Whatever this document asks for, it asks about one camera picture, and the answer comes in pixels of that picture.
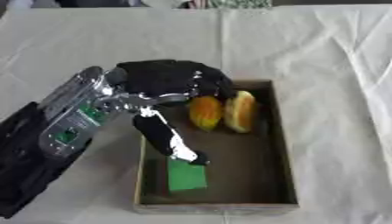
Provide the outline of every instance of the round fruit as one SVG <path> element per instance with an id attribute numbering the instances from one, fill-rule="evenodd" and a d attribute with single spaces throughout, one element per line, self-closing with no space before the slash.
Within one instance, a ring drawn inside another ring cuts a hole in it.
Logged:
<path id="1" fill-rule="evenodd" d="M 189 117 L 202 130 L 212 130 L 222 118 L 222 110 L 221 102 L 214 97 L 197 97 L 191 101 Z"/>
<path id="2" fill-rule="evenodd" d="M 256 115 L 256 99 L 247 91 L 238 91 L 234 99 L 229 99 L 225 106 L 226 125 L 239 133 L 252 130 Z"/>

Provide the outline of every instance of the white fabric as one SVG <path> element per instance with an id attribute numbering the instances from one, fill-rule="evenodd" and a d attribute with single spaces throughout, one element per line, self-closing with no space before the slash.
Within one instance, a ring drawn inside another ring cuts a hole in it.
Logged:
<path id="1" fill-rule="evenodd" d="M 0 117 L 83 67 L 173 58 L 272 79 L 301 208 L 279 216 L 131 212 L 139 136 L 127 116 L 3 223 L 392 222 L 390 5 L 274 10 L 24 10 L 0 20 Z"/>

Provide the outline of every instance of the silver metal part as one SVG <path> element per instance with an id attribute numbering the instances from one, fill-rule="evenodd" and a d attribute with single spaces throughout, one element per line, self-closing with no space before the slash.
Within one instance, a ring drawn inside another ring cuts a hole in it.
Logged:
<path id="1" fill-rule="evenodd" d="M 189 100 L 190 94 L 162 94 L 159 97 L 151 98 L 145 96 L 143 93 L 140 94 L 128 94 L 120 93 L 109 96 L 103 96 L 96 99 L 95 105 L 102 105 L 106 102 L 120 102 L 120 104 L 128 104 L 128 107 L 133 109 L 140 109 L 141 107 L 155 106 L 167 102 L 186 102 Z"/>
<path id="2" fill-rule="evenodd" d="M 43 151 L 66 158 L 84 148 L 106 121 L 123 112 L 123 107 L 118 108 L 114 103 L 106 103 L 101 108 L 93 104 L 97 98 L 116 94 L 105 80 L 105 75 L 112 72 L 104 73 L 98 66 L 89 67 L 40 103 L 50 123 L 40 135 L 39 146 Z"/>

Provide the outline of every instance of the brown box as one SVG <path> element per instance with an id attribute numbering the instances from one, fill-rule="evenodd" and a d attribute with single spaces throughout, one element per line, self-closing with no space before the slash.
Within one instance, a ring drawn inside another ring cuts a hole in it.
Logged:
<path id="1" fill-rule="evenodd" d="M 142 140 L 134 202 L 138 212 L 279 214 L 298 207 L 272 81 L 236 81 L 235 85 L 260 103 L 255 130 L 238 134 L 222 122 L 205 132 L 190 123 L 186 107 L 162 110 L 185 143 L 210 158 L 208 187 L 169 192 L 166 158 Z"/>

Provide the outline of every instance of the orange fruit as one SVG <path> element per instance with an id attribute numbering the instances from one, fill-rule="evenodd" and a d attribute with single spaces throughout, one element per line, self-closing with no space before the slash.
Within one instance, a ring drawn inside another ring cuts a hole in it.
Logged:
<path id="1" fill-rule="evenodd" d="M 189 107 L 189 118 L 202 130 L 212 130 L 222 118 L 223 107 L 212 96 L 193 98 Z"/>

